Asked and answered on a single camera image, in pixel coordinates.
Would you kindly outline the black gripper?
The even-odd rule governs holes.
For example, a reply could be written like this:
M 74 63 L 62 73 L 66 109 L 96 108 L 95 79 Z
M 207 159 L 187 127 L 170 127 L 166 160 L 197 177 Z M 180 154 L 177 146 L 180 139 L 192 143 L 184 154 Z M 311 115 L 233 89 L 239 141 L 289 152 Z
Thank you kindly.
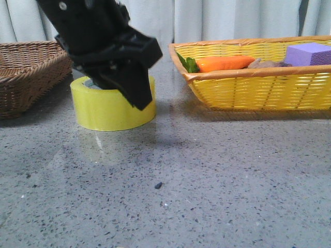
M 101 89 L 117 89 L 139 110 L 152 101 L 148 69 L 161 57 L 156 38 L 129 25 L 116 1 L 38 1 L 73 67 Z

